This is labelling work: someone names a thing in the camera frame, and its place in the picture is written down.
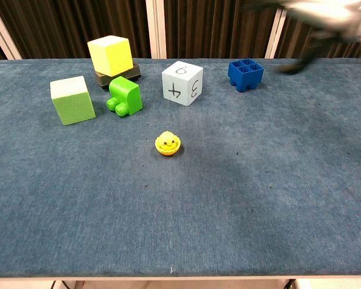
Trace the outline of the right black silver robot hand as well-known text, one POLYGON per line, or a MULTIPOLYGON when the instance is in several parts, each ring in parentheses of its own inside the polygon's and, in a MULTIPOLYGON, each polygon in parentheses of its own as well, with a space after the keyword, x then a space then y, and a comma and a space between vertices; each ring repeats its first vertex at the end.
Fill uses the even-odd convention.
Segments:
POLYGON ((319 58, 335 43, 361 43, 361 1, 247 1, 245 9, 282 8, 297 20, 312 25, 314 42, 295 63, 282 65, 277 71, 295 75, 319 58))

